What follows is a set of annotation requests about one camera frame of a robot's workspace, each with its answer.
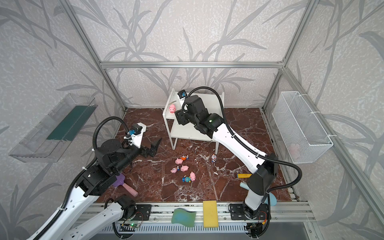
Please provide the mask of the pink pig toy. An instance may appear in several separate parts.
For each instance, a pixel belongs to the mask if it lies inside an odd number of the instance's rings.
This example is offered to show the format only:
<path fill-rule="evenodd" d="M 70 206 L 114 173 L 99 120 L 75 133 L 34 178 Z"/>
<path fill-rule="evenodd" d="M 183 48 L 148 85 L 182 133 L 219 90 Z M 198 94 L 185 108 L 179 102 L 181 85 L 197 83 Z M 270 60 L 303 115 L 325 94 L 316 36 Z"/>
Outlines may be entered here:
<path fill-rule="evenodd" d="M 190 179 L 192 182 L 194 182 L 196 180 L 196 174 L 194 172 L 190 173 Z"/>
<path fill-rule="evenodd" d="M 177 164 L 177 165 L 180 165 L 180 164 L 182 164 L 183 163 L 183 160 L 182 159 L 176 159 L 175 160 L 175 164 Z"/>
<path fill-rule="evenodd" d="M 182 167 L 180 168 L 180 171 L 182 171 L 182 172 L 186 172 L 186 171 L 188 171 L 188 169 L 189 169 L 188 166 L 182 166 Z"/>
<path fill-rule="evenodd" d="M 171 114 L 174 114 L 175 111 L 176 111 L 176 106 L 175 106 L 175 104 L 171 104 L 171 105 L 169 106 L 169 112 L 170 112 Z"/>

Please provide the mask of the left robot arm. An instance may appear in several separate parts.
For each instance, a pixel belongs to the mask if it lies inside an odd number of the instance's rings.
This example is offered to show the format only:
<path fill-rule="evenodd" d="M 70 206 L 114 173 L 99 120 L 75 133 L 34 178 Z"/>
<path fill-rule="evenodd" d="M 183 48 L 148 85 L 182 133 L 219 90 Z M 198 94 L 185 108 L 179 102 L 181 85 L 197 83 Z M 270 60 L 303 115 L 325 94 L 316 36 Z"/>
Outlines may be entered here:
<path fill-rule="evenodd" d="M 124 141 L 110 139 L 98 146 L 97 138 L 100 130 L 106 123 L 113 120 L 120 122 L 125 128 Z M 95 129 L 92 139 L 94 159 L 75 177 L 61 206 L 36 233 L 30 236 L 30 239 L 89 240 L 112 223 L 120 219 L 133 218 L 137 212 L 136 203 L 129 196 L 123 195 L 96 216 L 77 227 L 74 226 L 83 212 L 117 182 L 118 176 L 126 167 L 132 165 L 137 157 L 156 155 L 162 140 L 156 140 L 149 148 L 142 146 L 146 129 L 146 125 L 142 123 L 128 128 L 124 120 L 116 116 L 101 121 Z"/>

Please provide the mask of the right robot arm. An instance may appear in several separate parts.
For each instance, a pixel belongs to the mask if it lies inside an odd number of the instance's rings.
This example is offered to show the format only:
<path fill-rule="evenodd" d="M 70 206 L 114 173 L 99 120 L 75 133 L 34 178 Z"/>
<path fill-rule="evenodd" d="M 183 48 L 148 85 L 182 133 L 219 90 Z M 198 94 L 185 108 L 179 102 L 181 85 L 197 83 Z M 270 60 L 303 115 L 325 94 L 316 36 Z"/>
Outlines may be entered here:
<path fill-rule="evenodd" d="M 201 97 L 195 95 L 198 90 L 209 90 L 217 97 L 221 115 L 208 111 Z M 263 204 L 270 203 L 272 191 L 287 189 L 300 182 L 303 172 L 299 166 L 280 161 L 276 155 L 267 155 L 252 146 L 232 129 L 225 115 L 223 101 L 217 91 L 203 86 L 193 89 L 190 93 L 181 90 L 178 92 L 178 98 L 181 102 L 181 109 L 175 112 L 178 124 L 183 126 L 192 124 L 201 134 L 230 150 L 251 172 L 252 175 L 247 182 L 248 194 L 243 202 L 244 211 L 250 219 Z M 279 165 L 295 169 L 298 175 L 290 183 L 272 187 Z"/>

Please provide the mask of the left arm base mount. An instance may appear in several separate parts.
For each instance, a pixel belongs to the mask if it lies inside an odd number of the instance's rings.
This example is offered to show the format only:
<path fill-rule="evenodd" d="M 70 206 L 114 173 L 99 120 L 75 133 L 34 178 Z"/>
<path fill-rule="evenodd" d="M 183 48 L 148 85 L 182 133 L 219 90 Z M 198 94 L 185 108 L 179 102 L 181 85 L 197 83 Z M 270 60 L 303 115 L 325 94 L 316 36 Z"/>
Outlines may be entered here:
<path fill-rule="evenodd" d="M 148 221 L 151 215 L 152 205 L 137 204 L 127 195 L 122 195 L 114 200 L 114 203 L 120 205 L 123 211 L 121 220 L 126 221 Z"/>

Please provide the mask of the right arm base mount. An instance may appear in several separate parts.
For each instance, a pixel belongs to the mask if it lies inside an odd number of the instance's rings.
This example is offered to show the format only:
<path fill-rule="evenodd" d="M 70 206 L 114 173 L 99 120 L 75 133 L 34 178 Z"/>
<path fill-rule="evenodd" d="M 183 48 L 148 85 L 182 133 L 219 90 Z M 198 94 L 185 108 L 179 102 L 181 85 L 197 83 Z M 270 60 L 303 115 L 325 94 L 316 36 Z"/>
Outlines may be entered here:
<path fill-rule="evenodd" d="M 261 204 L 257 210 L 252 210 L 245 203 L 242 204 L 229 204 L 228 210 L 231 215 L 231 220 L 256 220 L 264 221 L 270 220 L 270 208 L 268 204 Z"/>

